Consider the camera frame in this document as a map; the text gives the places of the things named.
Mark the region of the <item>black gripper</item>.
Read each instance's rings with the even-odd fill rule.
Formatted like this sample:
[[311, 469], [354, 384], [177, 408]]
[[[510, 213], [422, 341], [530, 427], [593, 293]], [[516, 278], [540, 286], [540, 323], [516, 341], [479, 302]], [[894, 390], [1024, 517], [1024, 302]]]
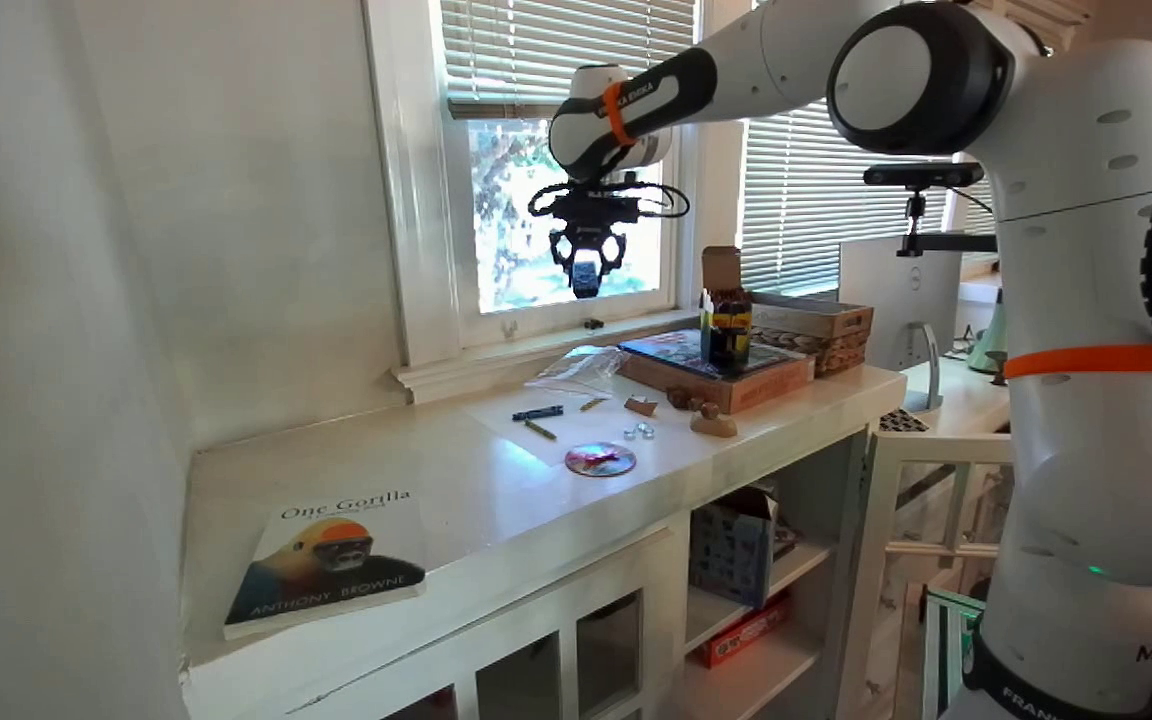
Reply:
[[593, 250], [601, 255], [601, 280], [625, 270], [627, 242], [615, 232], [615, 223], [631, 219], [627, 198], [615, 198], [614, 190], [570, 184], [556, 198], [551, 215], [562, 219], [562, 229], [547, 232], [547, 255], [563, 270], [570, 286], [579, 250]]

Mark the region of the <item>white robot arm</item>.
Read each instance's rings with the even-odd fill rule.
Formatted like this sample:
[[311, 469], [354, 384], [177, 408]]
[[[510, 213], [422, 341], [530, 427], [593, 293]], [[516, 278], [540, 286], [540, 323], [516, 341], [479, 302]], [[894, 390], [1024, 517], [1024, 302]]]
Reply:
[[547, 151], [596, 184], [671, 126], [809, 102], [869, 151], [965, 151], [991, 184], [1017, 484], [949, 720], [1152, 720], [1152, 39], [764, 0], [639, 78], [579, 78]]

